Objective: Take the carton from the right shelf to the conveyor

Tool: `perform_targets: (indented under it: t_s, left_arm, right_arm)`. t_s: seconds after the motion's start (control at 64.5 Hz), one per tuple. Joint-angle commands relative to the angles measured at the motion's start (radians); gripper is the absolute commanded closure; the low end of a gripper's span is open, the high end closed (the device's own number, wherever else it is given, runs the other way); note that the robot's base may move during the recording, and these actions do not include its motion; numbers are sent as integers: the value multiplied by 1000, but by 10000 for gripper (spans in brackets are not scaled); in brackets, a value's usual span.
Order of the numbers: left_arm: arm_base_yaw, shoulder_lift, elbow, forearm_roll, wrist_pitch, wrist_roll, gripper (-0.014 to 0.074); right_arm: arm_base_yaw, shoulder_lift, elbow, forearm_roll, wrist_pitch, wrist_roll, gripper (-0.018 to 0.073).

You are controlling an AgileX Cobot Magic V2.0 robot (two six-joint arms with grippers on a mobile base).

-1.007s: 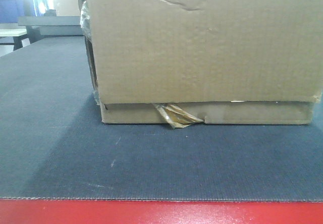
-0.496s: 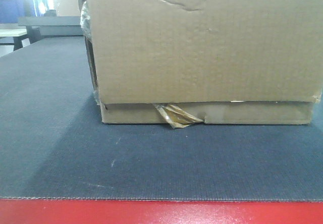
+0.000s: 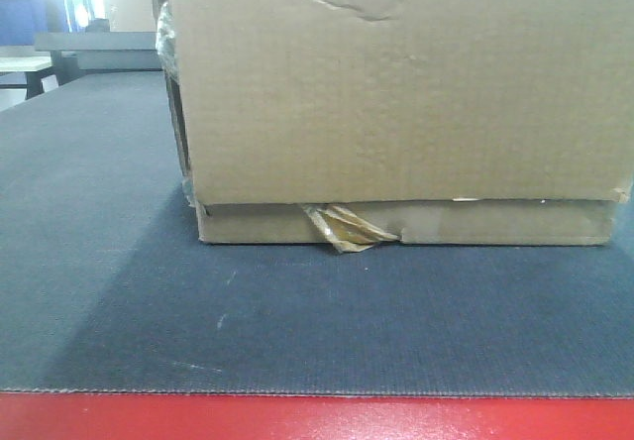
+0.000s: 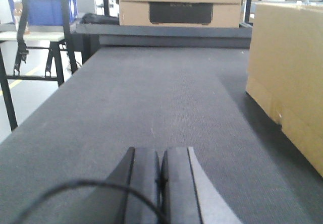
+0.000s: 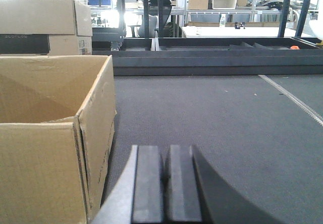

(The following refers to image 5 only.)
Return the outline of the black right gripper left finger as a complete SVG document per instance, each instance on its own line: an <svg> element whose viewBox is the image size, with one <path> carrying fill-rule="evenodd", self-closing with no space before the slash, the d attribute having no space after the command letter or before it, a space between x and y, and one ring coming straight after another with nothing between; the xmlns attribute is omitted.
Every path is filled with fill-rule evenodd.
<svg viewBox="0 0 323 224"><path fill-rule="evenodd" d="M162 159L154 145L133 145L114 188L92 223L163 223Z"/></svg>

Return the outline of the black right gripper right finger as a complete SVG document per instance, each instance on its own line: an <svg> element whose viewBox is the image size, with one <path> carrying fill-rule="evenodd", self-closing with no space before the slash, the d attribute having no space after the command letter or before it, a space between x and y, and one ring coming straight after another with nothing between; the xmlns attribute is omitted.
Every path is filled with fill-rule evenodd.
<svg viewBox="0 0 323 224"><path fill-rule="evenodd" d="M280 223L226 182L196 146L171 145L166 169L168 223Z"/></svg>

